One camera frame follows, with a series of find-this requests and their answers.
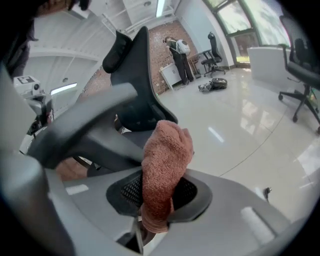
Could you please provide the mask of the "black chair armrest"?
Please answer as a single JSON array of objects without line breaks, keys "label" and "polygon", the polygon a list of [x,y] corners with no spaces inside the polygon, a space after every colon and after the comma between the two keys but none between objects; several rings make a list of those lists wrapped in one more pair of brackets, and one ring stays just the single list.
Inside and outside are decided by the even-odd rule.
[{"label": "black chair armrest", "polygon": [[116,113],[138,96],[122,83],[76,103],[37,135],[27,154],[54,169],[70,157],[83,157],[117,171],[140,166],[143,149],[114,128]]}]

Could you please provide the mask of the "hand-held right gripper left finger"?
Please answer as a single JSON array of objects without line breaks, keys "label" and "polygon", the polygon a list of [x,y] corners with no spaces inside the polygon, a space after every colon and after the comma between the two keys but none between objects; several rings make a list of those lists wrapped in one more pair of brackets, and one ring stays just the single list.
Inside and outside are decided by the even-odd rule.
[{"label": "hand-held right gripper left finger", "polygon": [[64,181],[63,185],[80,212],[108,239],[127,248],[135,256],[143,255],[138,225],[139,206],[126,197],[124,187],[133,183],[130,196],[142,201],[140,167]]}]

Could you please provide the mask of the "long ceiling light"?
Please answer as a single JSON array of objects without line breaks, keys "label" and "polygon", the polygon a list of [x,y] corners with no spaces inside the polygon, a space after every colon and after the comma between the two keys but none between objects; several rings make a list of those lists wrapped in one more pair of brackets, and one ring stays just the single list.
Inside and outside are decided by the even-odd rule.
[{"label": "long ceiling light", "polygon": [[65,86],[62,86],[59,88],[55,88],[50,92],[50,95],[53,96],[53,95],[59,94],[63,91],[75,88],[76,86],[77,86],[77,83],[71,83],[71,84],[68,84],[68,85],[65,85]]},{"label": "long ceiling light", "polygon": [[166,3],[166,0],[157,0],[156,13],[155,13],[155,16],[157,18],[163,15],[165,3]]}]

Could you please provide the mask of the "white backpack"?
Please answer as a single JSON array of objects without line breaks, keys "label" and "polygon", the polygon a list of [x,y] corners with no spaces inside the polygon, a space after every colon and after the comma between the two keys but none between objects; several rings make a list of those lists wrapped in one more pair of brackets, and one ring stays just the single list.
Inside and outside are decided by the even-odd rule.
[{"label": "white backpack", "polygon": [[176,41],[176,49],[175,49],[180,55],[185,54],[185,55],[189,55],[191,52],[191,49],[188,45],[188,43],[183,40],[183,39],[179,39]]}]

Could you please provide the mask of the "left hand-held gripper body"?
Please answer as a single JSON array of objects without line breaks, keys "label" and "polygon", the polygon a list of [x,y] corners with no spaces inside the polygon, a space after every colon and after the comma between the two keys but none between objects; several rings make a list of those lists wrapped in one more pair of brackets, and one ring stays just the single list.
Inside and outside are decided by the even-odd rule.
[{"label": "left hand-held gripper body", "polygon": [[13,83],[17,92],[36,114],[27,132],[28,135],[35,137],[39,130],[51,122],[52,96],[45,93],[44,89],[41,88],[41,83],[32,76],[15,77]]}]

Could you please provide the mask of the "black bag with gear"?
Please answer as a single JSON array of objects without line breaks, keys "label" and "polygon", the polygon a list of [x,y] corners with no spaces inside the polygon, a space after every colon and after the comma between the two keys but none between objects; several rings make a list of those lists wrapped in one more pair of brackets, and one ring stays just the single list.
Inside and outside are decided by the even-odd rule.
[{"label": "black bag with gear", "polygon": [[201,93],[209,93],[213,91],[219,91],[226,89],[228,81],[224,78],[212,78],[209,82],[198,86],[198,90]]}]

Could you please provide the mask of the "large glass window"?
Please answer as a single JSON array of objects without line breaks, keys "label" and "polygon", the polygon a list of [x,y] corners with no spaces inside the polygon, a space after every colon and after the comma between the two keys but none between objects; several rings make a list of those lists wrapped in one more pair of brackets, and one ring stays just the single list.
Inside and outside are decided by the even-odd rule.
[{"label": "large glass window", "polygon": [[227,40],[234,63],[249,66],[249,48],[291,46],[277,0],[203,0]]}]

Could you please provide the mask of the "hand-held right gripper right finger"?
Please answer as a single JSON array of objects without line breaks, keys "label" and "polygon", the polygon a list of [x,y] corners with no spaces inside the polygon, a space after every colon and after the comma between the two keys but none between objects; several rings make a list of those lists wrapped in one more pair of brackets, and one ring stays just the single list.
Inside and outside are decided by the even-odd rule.
[{"label": "hand-held right gripper right finger", "polygon": [[196,170],[186,174],[204,182],[212,192],[208,208],[193,221],[172,223],[149,256],[246,256],[262,247],[244,208],[252,208],[275,237],[291,222],[256,193],[232,180]]}]

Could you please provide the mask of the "black mesh office chair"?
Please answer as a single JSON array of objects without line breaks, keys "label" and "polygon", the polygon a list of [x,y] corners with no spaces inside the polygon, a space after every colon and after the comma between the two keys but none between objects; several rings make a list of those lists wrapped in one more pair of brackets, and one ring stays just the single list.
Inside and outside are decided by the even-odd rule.
[{"label": "black mesh office chair", "polygon": [[116,115],[104,118],[89,134],[93,160],[88,177],[100,176],[140,166],[143,148],[158,121],[178,123],[177,117],[158,99],[152,84],[149,32],[142,27],[134,39],[118,32],[102,67],[110,74],[111,85],[131,84],[137,97]]}]

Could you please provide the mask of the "reddish-brown cloth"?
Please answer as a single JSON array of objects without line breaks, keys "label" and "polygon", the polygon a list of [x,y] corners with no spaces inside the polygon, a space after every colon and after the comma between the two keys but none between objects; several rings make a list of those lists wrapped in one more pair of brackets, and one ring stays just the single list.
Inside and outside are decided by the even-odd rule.
[{"label": "reddish-brown cloth", "polygon": [[143,148],[141,221],[151,233],[168,231],[174,212],[173,195],[194,155],[193,140],[186,128],[161,120]]}]

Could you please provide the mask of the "person's grey jacket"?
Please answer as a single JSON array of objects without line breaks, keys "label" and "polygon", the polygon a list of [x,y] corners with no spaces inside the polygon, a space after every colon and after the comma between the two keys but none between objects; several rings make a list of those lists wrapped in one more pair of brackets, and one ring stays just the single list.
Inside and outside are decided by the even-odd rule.
[{"label": "person's grey jacket", "polygon": [[30,55],[30,42],[36,42],[35,17],[41,0],[10,0],[5,18],[0,19],[0,62],[11,79],[23,75]]}]

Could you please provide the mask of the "white small cabinet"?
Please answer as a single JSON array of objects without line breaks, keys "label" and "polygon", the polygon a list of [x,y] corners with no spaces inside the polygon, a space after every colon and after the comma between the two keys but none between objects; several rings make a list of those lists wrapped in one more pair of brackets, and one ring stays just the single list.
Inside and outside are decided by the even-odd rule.
[{"label": "white small cabinet", "polygon": [[182,81],[178,69],[174,63],[170,63],[164,67],[161,67],[159,72],[168,85],[169,89],[172,91],[174,90],[173,85]]}]

